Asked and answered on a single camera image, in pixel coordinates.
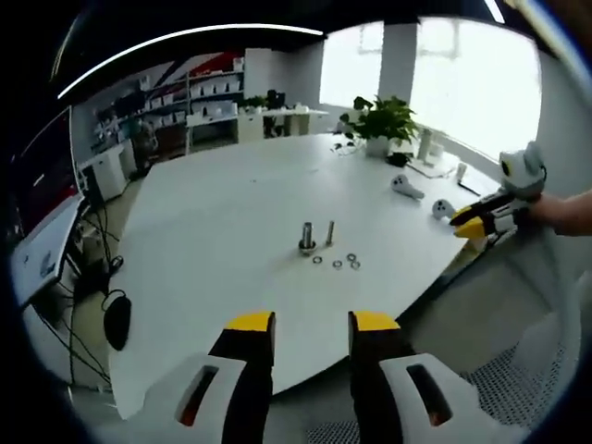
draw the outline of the ceiling light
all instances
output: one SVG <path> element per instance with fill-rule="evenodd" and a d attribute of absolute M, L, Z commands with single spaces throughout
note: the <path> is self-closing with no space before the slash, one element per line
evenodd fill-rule
<path fill-rule="evenodd" d="M 496 0 L 485 0 L 485 4 L 489 8 L 489 12 L 493 16 L 494 20 L 496 20 L 498 23 L 506 22 L 506 20 L 504 20 L 503 16 L 501 15 L 501 11 L 498 7 L 498 4 L 496 3 Z"/>
<path fill-rule="evenodd" d="M 163 42 L 164 40 L 167 40 L 167 39 L 172 39 L 174 37 L 180 37 L 181 35 L 195 34 L 197 32 L 222 31 L 222 30 L 279 30 L 279 31 L 302 32 L 305 34 L 312 34 L 312 35 L 323 35 L 322 31 L 310 30 L 308 28 L 300 28 L 297 26 L 287 26 L 287 25 L 274 25 L 274 24 L 266 24 L 266 23 L 234 23 L 234 24 L 228 24 L 228 25 L 202 26 L 201 28 L 193 28 L 191 30 L 172 32 L 170 34 L 163 35 L 161 37 L 156 37 L 156 38 L 151 39 L 147 42 L 136 44 L 135 46 L 132 46 L 131 48 L 128 48 L 124 51 L 121 51 L 118 54 L 115 54 L 115 55 L 107 58 L 105 61 L 99 63 L 96 67 L 89 69 L 84 74 L 82 74 L 80 77 L 78 77 L 76 80 L 74 80 L 72 83 L 70 83 L 66 88 L 64 88 L 64 91 L 62 91 L 57 96 L 57 99 L 59 100 L 62 97 L 64 97 L 64 95 L 66 93 L 68 93 L 72 88 L 74 88 L 76 85 L 78 85 L 81 81 L 83 81 L 84 79 L 89 77 L 94 72 L 107 66 L 109 63 L 117 60 L 118 58 L 126 56 L 127 54 L 132 53 L 138 49 L 142 49 L 142 48 L 149 46 L 151 44 L 154 44 L 154 43 Z"/>

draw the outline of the human arm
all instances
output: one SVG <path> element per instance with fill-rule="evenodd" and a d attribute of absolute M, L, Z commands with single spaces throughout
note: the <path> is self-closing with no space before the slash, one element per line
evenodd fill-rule
<path fill-rule="evenodd" d="M 592 236 L 592 190 L 568 199 L 543 194 L 531 206 L 530 215 L 557 234 Z"/>

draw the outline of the potted plant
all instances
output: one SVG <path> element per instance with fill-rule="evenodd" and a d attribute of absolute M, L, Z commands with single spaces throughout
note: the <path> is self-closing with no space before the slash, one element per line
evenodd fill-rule
<path fill-rule="evenodd" d="M 374 103 L 358 96 L 353 101 L 353 109 L 359 114 L 357 120 L 347 113 L 339 120 L 350 130 L 345 132 L 348 139 L 357 136 L 366 140 L 369 156 L 385 158 L 391 142 L 401 146 L 402 141 L 411 142 L 416 137 L 418 128 L 411 119 L 413 111 L 407 102 L 395 96 L 385 100 L 377 97 Z"/>
<path fill-rule="evenodd" d="M 267 106 L 267 99 L 263 95 L 254 95 L 248 99 L 238 99 L 237 106 L 245 109 L 247 112 L 261 112 L 264 106 Z"/>

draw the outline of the small bottle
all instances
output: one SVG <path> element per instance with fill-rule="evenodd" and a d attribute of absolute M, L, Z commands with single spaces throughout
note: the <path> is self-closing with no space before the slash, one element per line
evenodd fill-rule
<path fill-rule="evenodd" d="M 417 151 L 417 159 L 425 161 L 429 148 L 432 144 L 432 131 L 425 128 L 422 131 L 422 140 L 419 143 L 419 150 Z"/>

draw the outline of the floor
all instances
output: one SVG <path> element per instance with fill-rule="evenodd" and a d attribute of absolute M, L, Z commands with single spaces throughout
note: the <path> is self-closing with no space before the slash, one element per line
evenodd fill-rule
<path fill-rule="evenodd" d="M 142 180 L 132 182 L 122 196 L 108 203 L 108 230 L 114 236 L 121 236 L 141 186 Z M 115 254 L 117 241 L 110 238 L 109 246 Z M 89 250 L 91 255 L 103 251 L 92 243 Z M 500 282 L 504 282 L 502 293 L 493 290 L 500 287 L 496 285 Z M 108 371 L 102 301 L 102 295 L 96 294 L 77 306 L 73 327 Z M 471 282 L 447 290 L 419 315 L 406 320 L 403 328 L 418 352 L 434 354 L 455 372 L 470 372 L 514 345 L 524 329 L 547 312 L 546 305 L 511 270 L 499 265 Z M 83 357 L 91 359 L 77 341 L 74 347 Z M 78 384 L 93 389 L 100 385 L 98 376 L 84 365 L 75 361 L 73 368 Z M 74 391 L 74 405 L 89 424 L 97 426 L 117 420 L 111 395 L 96 395 L 86 389 Z M 265 442 L 307 442 L 305 430 L 325 422 L 353 419 L 347 365 L 340 363 L 274 398 Z"/>

